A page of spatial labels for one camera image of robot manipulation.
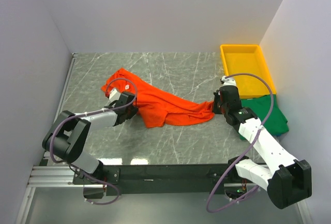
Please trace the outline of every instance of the yellow tray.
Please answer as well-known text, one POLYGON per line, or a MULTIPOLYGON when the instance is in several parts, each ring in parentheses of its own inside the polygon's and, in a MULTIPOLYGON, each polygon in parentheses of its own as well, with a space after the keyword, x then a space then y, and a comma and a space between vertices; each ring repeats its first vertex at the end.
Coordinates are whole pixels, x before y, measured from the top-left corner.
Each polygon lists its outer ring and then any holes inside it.
MULTIPOLYGON (((226 76, 247 72, 261 77, 276 93, 261 48, 257 44, 223 44, 221 58, 226 76)), ((250 76, 235 77, 241 99, 261 97, 269 94, 268 89, 258 79, 250 76)))

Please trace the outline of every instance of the white backdrop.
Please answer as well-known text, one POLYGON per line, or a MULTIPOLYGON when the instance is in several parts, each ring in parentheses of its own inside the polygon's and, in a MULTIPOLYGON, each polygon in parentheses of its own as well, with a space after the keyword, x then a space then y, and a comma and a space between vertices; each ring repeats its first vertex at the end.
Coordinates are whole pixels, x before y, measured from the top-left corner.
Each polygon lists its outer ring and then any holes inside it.
POLYGON ((0 0, 0 222, 14 223, 71 54, 41 0, 0 0))
POLYGON ((282 144, 312 167, 314 224, 331 223, 330 0, 284 0, 261 42, 290 132, 282 144))
POLYGON ((71 52, 260 43, 282 0, 43 0, 71 52))

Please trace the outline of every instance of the orange shirt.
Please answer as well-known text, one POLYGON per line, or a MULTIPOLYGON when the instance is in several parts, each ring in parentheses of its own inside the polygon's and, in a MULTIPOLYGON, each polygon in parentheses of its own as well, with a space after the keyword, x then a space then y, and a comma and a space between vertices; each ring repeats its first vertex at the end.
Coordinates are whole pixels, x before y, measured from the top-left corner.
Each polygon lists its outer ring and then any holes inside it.
MULTIPOLYGON (((146 127, 162 127, 165 123, 174 126, 193 125, 207 122, 214 117, 213 102, 194 103, 184 100, 168 92, 162 91, 141 80, 138 76, 121 68, 112 75, 101 88, 106 92, 107 85, 116 78, 126 78, 131 80, 138 89, 137 107, 138 113, 142 116, 146 127)), ((118 80, 108 88, 108 93, 112 88, 117 88, 120 92, 134 92, 134 87, 125 80, 118 80)))

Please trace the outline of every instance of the cable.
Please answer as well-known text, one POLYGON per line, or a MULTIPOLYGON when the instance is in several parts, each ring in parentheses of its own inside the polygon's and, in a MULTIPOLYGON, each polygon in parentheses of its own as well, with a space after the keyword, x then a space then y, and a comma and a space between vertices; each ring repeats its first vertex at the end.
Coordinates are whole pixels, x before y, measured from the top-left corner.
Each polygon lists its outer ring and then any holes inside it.
MULTIPOLYGON (((135 94, 134 94, 134 98, 132 99, 131 102, 129 102, 128 104, 125 104, 123 106, 120 106, 120 107, 117 107, 117 108, 112 108, 112 109, 100 109, 100 110, 96 110, 96 111, 92 111, 92 112, 85 112, 84 114, 77 114, 77 115, 74 115, 74 116, 71 116, 69 118, 66 118, 65 120, 63 120, 58 126, 57 128, 54 130, 54 133, 52 135, 52 138, 51 138, 51 142, 50 142, 50 157, 52 159, 52 161, 54 163, 62 163, 64 162, 63 160, 56 160, 55 157, 54 157, 54 141, 55 141, 55 137, 56 135, 58 134, 58 132, 60 131, 60 129, 63 127, 64 124, 66 124, 68 121, 72 120, 72 119, 75 119, 75 118, 81 118, 81 117, 87 117, 87 116, 91 116, 91 115, 96 115, 96 114, 101 114, 103 112, 109 112, 109 111, 114 111, 114 110, 118 110, 118 109, 122 109, 122 108, 126 108, 127 106, 130 106, 131 104, 134 103, 134 101, 136 100, 137 98, 137 94, 138 94, 138 89, 136 87, 136 85, 130 81, 129 79, 126 79, 126 78, 116 78, 114 80, 112 80, 108 85, 107 85, 107 88, 106 88, 106 92, 109 88, 109 86, 115 82, 115 81, 118 81, 118 80, 125 80, 129 83, 132 84, 132 86, 134 87, 134 90, 135 90, 135 94)), ((73 166, 74 168, 76 169, 79 169, 78 167, 74 166, 74 165, 69 165, 69 168, 72 170, 71 166, 73 166)), ((92 181, 95 181, 95 182, 98 182, 100 184, 103 184, 103 185, 108 185, 110 187, 112 187, 113 189, 116 190, 117 192, 117 195, 116 197, 110 201, 110 202, 103 202, 103 203, 99 203, 99 202, 93 202, 92 200, 90 199, 87 199, 87 202, 90 202, 91 204, 95 204, 95 205, 108 205, 108 204, 111 204, 113 202, 115 202, 119 196, 121 195, 121 192, 119 191, 119 189, 115 186, 115 185, 112 185, 111 183, 108 183, 106 181, 102 181, 102 180, 98 180, 94 177, 92 177, 91 175, 89 175, 87 172, 81 170, 82 173, 84 174, 85 177, 89 178, 90 180, 92 181)))
POLYGON ((76 173, 76 171, 71 167, 72 165, 69 165, 69 169, 71 170, 71 171, 73 171, 74 173, 76 173))
MULTIPOLYGON (((259 79, 266 87, 267 89, 269 90, 269 93, 270 93, 270 99, 271 99, 271 104, 270 104, 270 109, 266 115, 266 117, 263 119, 263 121, 261 122, 261 126, 264 125, 264 123, 268 120, 268 118, 270 117, 271 115, 271 112, 273 111, 273 108, 274 108, 274 98, 273 98, 273 92, 271 90, 271 88, 269 87, 269 85, 260 77, 256 76, 256 75, 253 75, 251 73, 236 73, 236 74, 232 74, 232 75, 229 75, 229 76, 226 76, 225 78, 231 78, 231 77, 235 77, 235 76, 250 76, 250 77, 254 77, 254 78, 257 78, 259 79)), ((252 196, 253 193, 255 193, 257 191, 257 189, 259 188, 258 185, 254 186, 251 190, 249 190, 248 192, 246 192, 245 194, 243 194, 242 196, 240 196, 239 198, 231 201, 230 203, 228 203, 227 205, 223 206, 223 207, 220 207, 216 210, 210 210, 209 209, 209 204, 217 190, 217 188, 219 187, 219 185, 221 184, 221 182, 223 181, 223 179, 226 177, 226 175, 228 174, 228 172, 233 168, 235 167, 235 165, 249 152, 250 149, 253 148, 254 144, 257 142, 258 138, 259 138, 259 135, 260 135, 260 132, 261 132, 261 128, 259 128, 259 130, 257 131, 257 134, 253 140, 253 142, 249 145, 249 147, 235 160, 233 161, 233 163, 224 171, 223 175, 220 177, 220 179, 217 181, 216 185, 214 186, 214 188, 212 189, 208 199, 207 199, 207 204, 206 204, 206 210, 209 212, 209 213, 216 213, 216 212, 219 212, 221 210, 224 210, 228 207, 230 207, 231 205, 235 204, 236 202, 240 201, 240 200, 244 200, 244 199, 248 199, 249 197, 252 196)))
MULTIPOLYGON (((71 167, 71 166, 74 167, 74 168, 76 168, 76 169, 79 169, 77 166, 69 165, 69 167, 71 167)), ((91 175, 89 175, 88 173, 86 173, 86 172, 83 171, 83 170, 81 170, 81 172, 82 172, 83 175, 84 175, 85 177, 87 177, 90 181, 93 181, 93 182, 95 182, 95 183, 100 183, 100 184, 103 184, 103 185, 108 185, 108 186, 112 187, 113 189, 115 189, 116 192, 117 192, 116 197, 115 197, 113 200, 109 201, 109 202, 94 202, 94 201, 92 201, 92 200, 90 200, 90 199, 86 199, 87 202, 89 202, 89 203, 91 203, 91 204, 93 204, 93 205, 108 205, 108 204, 111 204, 111 203, 117 201, 117 199, 118 199, 119 196, 121 195, 121 192, 119 191, 119 189, 118 189, 115 185, 113 185, 113 184, 111 184, 111 183, 108 183, 108 182, 106 182, 106 181, 102 181, 102 180, 96 179, 95 177, 92 177, 91 175)))
POLYGON ((114 80, 112 80, 108 85, 107 85, 107 90, 109 88, 109 86, 115 82, 115 81, 118 81, 118 80, 125 80, 129 83, 132 84, 132 86, 134 87, 134 90, 135 90, 135 95, 134 95, 134 98, 131 102, 129 102, 128 104, 125 104, 123 106, 120 106, 120 107, 117 107, 117 108, 112 108, 112 109, 100 109, 100 110, 96 110, 96 111, 92 111, 92 112, 85 112, 83 114, 77 114, 77 115, 74 115, 74 116, 71 116, 71 117, 68 117, 66 118, 65 120, 63 120, 58 126, 57 128, 54 130, 54 133, 52 135, 52 138, 51 138, 51 142, 50 142, 50 157, 51 157, 51 160, 54 162, 54 163, 62 163, 64 162, 63 160, 56 160, 55 157, 54 157, 54 141, 55 141, 55 137, 56 135, 58 134, 58 132, 60 131, 60 129, 63 127, 64 124, 66 124, 68 121, 72 120, 72 119, 76 119, 76 118, 81 118, 81 117, 87 117, 87 116, 91 116, 91 115, 96 115, 96 114, 101 114, 103 112, 109 112, 109 111, 114 111, 114 110, 118 110, 118 109, 122 109, 122 108, 125 108, 127 106, 130 106, 131 104, 133 104, 133 102, 135 101, 135 99, 137 98, 137 94, 138 94, 138 89, 136 87, 136 85, 130 81, 129 79, 126 79, 126 78, 116 78, 114 80))

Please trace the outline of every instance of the gray marble surface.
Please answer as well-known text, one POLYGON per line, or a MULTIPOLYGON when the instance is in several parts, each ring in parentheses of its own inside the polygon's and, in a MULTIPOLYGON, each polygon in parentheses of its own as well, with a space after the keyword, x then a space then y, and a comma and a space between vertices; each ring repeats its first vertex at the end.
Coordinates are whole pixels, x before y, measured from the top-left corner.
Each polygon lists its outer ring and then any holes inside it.
MULTIPOLYGON (((121 67, 198 103, 213 100, 223 75, 219 53, 75 54, 62 110, 81 113, 105 106, 107 98, 100 88, 121 67)), ((198 125, 161 128, 146 128, 137 115, 122 125, 92 131, 85 150, 108 165, 227 163, 248 145, 222 115, 198 125)), ((263 162, 254 149, 248 156, 263 162)))

